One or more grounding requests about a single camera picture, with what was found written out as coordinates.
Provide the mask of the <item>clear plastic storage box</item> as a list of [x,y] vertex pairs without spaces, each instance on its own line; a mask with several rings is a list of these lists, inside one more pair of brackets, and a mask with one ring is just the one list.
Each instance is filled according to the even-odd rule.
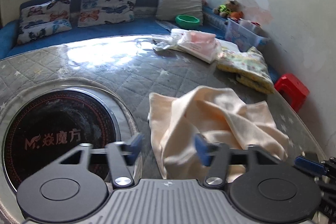
[[236,44],[241,52],[246,52],[251,47],[261,51],[268,44],[270,38],[263,31],[260,34],[255,34],[248,28],[228,19],[224,40]]

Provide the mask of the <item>left butterfly print pillow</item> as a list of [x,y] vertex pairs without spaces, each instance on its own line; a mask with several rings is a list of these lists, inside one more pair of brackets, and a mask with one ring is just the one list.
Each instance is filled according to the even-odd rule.
[[52,0],[21,9],[18,44],[26,44],[72,29],[71,0]]

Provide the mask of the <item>cream beige garment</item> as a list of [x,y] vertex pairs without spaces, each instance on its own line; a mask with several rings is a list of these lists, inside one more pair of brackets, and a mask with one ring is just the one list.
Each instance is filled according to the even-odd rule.
[[197,156],[195,135],[233,149],[259,145],[285,161],[289,137],[277,129],[265,101],[246,104],[231,88],[199,86],[175,98],[149,94],[151,146],[164,179],[196,178],[208,168]]

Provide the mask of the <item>red plastic stool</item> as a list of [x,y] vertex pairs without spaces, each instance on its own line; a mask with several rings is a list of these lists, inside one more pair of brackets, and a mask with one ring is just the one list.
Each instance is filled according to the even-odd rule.
[[282,75],[274,87],[295,112],[299,112],[310,94],[309,89],[291,73]]

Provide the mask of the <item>grey quilted star table cover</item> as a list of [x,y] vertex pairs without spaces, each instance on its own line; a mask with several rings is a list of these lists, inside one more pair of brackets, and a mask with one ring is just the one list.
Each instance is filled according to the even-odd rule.
[[288,162],[303,151],[326,157],[314,136],[286,100],[264,95],[234,82],[234,78],[187,53],[157,54],[145,36],[99,38],[50,46],[1,60],[1,134],[15,113],[29,100],[53,89],[78,88],[103,100],[118,118],[121,136],[132,131],[145,135],[136,164],[136,178],[145,183],[142,194],[123,194],[120,201],[134,201],[130,216],[105,209],[95,223],[247,223],[233,207],[218,203],[211,193],[191,191],[192,199],[178,197],[186,188],[153,186],[159,170],[151,149],[147,123],[149,94],[179,97],[197,86],[231,88],[246,103],[265,101],[276,126],[289,137]]

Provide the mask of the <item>orange plush toy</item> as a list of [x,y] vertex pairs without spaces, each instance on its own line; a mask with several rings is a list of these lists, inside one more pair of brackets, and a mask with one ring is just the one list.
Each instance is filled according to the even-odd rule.
[[244,18],[244,14],[242,11],[233,11],[230,14],[230,18],[233,20],[240,20],[242,18]]

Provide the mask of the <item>middle butterfly print pillow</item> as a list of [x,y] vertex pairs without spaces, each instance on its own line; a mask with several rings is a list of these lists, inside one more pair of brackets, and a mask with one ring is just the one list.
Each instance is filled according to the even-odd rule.
[[78,26],[131,22],[135,4],[136,0],[81,0]]

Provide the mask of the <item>plain grey pillow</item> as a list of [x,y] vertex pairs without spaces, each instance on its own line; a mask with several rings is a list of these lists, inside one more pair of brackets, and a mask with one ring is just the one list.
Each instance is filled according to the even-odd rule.
[[203,24],[202,0],[159,0],[156,18],[165,21],[175,21],[177,15],[190,15]]

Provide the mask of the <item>teddy bear in green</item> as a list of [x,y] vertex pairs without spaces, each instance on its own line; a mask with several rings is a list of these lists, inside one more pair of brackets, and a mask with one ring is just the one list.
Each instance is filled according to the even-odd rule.
[[227,18],[233,12],[237,12],[239,10],[239,6],[240,4],[238,1],[228,0],[223,5],[219,5],[217,8],[214,8],[213,13],[221,18]]

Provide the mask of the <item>blue sofa bench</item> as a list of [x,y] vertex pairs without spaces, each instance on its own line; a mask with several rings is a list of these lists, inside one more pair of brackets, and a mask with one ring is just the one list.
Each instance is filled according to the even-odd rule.
[[159,0],[30,0],[1,28],[1,59],[49,46],[107,36],[168,34]]

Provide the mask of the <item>butterfly print pillow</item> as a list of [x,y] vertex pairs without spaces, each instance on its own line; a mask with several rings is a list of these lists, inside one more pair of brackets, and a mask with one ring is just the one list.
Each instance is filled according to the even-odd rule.
[[18,44],[26,44],[72,29],[71,0],[52,0],[21,9]]
[[136,0],[81,0],[78,26],[131,22],[135,4]]

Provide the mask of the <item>black round induction cooktop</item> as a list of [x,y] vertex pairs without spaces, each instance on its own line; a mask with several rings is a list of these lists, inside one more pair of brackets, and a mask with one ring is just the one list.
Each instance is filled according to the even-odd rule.
[[100,90],[71,86],[11,100],[1,115],[1,166],[10,190],[77,145],[104,148],[121,139]]

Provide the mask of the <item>small white crumpled cloth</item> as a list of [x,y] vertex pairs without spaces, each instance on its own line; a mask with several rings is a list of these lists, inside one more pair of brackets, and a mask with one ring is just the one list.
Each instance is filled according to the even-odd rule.
[[177,45],[177,38],[174,38],[170,35],[156,35],[152,36],[153,49],[156,52],[160,51],[181,51]]

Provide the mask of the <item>green plastic bowl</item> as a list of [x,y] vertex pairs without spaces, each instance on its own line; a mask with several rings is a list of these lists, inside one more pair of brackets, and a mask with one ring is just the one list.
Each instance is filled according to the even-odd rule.
[[200,26],[200,20],[190,15],[177,15],[175,17],[176,24],[185,30],[196,30]]

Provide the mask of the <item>yellow floral folded blanket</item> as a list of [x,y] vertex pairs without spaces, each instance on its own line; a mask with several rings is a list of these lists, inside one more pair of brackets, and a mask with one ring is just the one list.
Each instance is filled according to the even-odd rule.
[[274,84],[262,53],[255,47],[246,52],[223,49],[218,55],[217,69],[233,73],[236,81],[260,93],[272,94]]

